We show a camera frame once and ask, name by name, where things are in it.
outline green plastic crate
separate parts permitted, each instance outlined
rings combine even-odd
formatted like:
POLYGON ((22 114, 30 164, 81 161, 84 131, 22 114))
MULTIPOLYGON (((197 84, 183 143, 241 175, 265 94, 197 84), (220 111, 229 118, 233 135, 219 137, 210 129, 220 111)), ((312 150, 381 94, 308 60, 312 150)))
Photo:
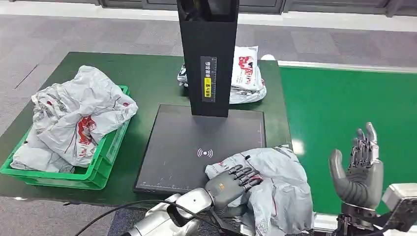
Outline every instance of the green plastic crate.
MULTIPOLYGON (((124 94, 129 95, 127 86, 119 87, 124 94)), ((26 140, 26 137, 29 134, 31 129, 29 128, 1 166, 0 173, 13 176, 24 181, 26 184, 31 185, 101 190, 106 186, 107 180, 109 179, 110 172, 112 171, 113 164, 129 122, 130 120, 126 121, 119 129, 105 135, 98 143, 89 167, 75 167, 75 172, 73 174, 24 171, 10 167, 14 153, 26 140)))

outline gray mechanical hand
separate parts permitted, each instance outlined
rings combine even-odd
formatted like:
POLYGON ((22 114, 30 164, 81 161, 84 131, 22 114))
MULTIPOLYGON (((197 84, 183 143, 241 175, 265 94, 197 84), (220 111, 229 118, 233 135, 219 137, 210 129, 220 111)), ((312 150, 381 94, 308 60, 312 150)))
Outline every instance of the gray mechanical hand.
POLYGON ((258 171, 237 165, 207 182, 205 190, 213 199, 217 215, 231 217, 244 213, 245 206, 228 208, 227 204, 240 197, 251 187, 260 184, 262 179, 256 176, 257 174, 259 174, 258 171))
POLYGON ((366 135, 357 130, 347 172, 342 167, 342 153, 337 149, 331 153, 329 168, 336 193, 343 202, 376 209, 381 201, 384 166, 379 160, 377 134, 370 122, 366 124, 366 135))

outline metal robot arm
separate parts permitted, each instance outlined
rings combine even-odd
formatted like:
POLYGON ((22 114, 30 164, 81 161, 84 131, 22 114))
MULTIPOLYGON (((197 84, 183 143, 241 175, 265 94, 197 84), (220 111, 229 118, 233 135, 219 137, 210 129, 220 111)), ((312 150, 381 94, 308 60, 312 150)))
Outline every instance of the metal robot arm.
MULTIPOLYGON (((184 195, 174 194, 166 200, 195 214, 207 211, 217 226, 228 235, 252 236, 254 232, 251 228, 244 225, 235 228, 224 223, 220 217, 228 215, 227 204, 262 182, 259 178, 252 179, 257 174, 251 168, 243 169, 242 165, 237 165, 209 180, 205 188, 196 188, 184 195)), ((184 210, 160 203, 122 236, 190 236, 195 234, 199 225, 200 220, 184 210)))
POLYGON ((375 226, 384 231, 407 232, 417 221, 417 183, 390 185, 382 197, 390 212, 382 216, 376 214, 381 201, 384 166, 379 160, 377 134, 370 122, 366 124, 366 135, 361 129, 357 130, 350 158, 347 171, 342 167, 339 150, 334 150, 329 158, 333 185, 343 202, 337 218, 338 229, 333 235, 382 235, 375 226))

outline crumpled plastic bag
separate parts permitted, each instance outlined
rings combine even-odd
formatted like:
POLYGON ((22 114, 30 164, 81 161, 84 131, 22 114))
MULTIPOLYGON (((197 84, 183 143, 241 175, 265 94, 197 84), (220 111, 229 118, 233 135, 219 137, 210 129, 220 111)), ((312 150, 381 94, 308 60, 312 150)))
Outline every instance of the crumpled plastic bag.
MULTIPOLYGON (((267 95, 267 87, 257 66, 256 47, 235 47, 230 89, 230 104, 257 102, 267 95)), ((182 65, 177 81, 180 86, 188 87, 187 70, 182 65)))
POLYGON ((255 229, 256 236, 299 234, 313 228, 310 186, 305 170, 292 150, 275 147, 244 151, 208 165, 205 172, 212 179, 239 164, 258 170, 264 180, 228 205, 247 204, 251 211, 240 219, 255 229))
POLYGON ((16 150, 10 166, 19 170, 73 173, 74 166, 38 139, 32 127, 24 143, 16 150))
POLYGON ((85 65, 73 80, 37 92, 32 101, 33 129, 38 139, 80 167, 88 167, 101 138, 138 110, 135 101, 103 72, 85 65))

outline green tabletop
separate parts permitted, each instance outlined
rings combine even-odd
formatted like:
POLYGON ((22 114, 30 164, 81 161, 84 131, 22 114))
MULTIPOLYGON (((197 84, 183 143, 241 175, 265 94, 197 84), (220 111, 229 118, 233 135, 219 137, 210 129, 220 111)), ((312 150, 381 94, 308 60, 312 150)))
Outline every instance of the green tabletop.
MULTIPOLYGON (((81 65, 90 65, 103 71, 115 84, 128 86, 130 96, 139 107, 129 124, 109 181, 103 190, 94 191, 26 185, 12 177, 0 175, 0 195, 95 205, 118 205, 141 199, 163 198, 164 196, 133 193, 132 187, 158 105, 189 105, 188 97, 177 83, 177 73, 182 63, 182 57, 69 53, 42 88, 71 80, 81 65)), ((259 64, 268 87, 268 95, 261 102, 235 105, 231 109, 264 111, 268 145, 290 144, 277 63, 261 61, 259 64)), ((1 163, 30 127, 32 110, 33 106, 29 103, 0 137, 1 163)))
MULTIPOLYGON (((378 134, 384 190, 392 183, 417 182, 417 75, 347 68, 280 67, 293 144, 303 147, 298 157, 314 209, 323 213, 340 211, 328 157, 338 148, 347 166, 356 129, 368 121, 378 134)), ((378 212, 386 210, 381 202, 378 212)))

